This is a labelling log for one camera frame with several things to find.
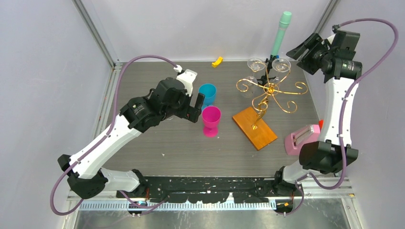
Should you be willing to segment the pink plastic wine glass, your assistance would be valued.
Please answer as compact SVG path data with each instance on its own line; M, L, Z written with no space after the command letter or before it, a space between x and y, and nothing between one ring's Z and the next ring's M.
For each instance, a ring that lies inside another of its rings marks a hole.
M208 106L202 111L203 133L206 137L217 136L221 116L222 113L216 106Z

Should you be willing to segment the blue plastic wine glass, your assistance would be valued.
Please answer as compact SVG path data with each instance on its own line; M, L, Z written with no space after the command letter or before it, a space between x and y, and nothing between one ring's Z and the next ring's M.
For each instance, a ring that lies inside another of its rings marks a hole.
M205 109L206 107L214 104L214 101L216 99L216 92L216 87L211 83L205 83L200 86L199 93L202 93L205 96L202 109Z

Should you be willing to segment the clear wine glass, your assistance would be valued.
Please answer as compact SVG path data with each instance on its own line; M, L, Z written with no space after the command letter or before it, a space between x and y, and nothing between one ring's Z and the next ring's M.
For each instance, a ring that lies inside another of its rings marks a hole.
M277 58L271 63L271 67L269 73L270 82L280 84L290 74L291 63L287 59Z
M255 74L266 66L262 59L251 58L247 61L247 66L251 70L250 74L238 83L238 90L245 98L251 98L256 92L258 80Z

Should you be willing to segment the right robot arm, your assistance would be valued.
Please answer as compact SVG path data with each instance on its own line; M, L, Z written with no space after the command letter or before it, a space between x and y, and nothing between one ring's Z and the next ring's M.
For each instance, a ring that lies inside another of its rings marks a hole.
M298 160L275 173L272 184L275 195L295 192L296 184L317 174L341 172L344 178L347 166L358 158L359 151L352 148L350 127L353 99L363 69L361 62L354 61L360 37L357 32L337 31L322 39L313 33L286 53L305 72L313 75L322 71L327 103L317 141L304 144Z

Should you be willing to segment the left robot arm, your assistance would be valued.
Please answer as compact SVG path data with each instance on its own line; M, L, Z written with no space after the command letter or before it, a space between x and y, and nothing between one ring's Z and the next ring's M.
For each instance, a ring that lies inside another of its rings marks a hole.
M72 156L60 156L58 163L62 170L73 167L67 173L71 190L82 199L93 198L102 191L125 191L142 197L147 184L138 170L114 171L103 165L124 145L173 115L196 123L204 95L198 94L195 106L190 105L195 79L195 74L182 73L161 80L148 95L130 99L108 129L83 150Z

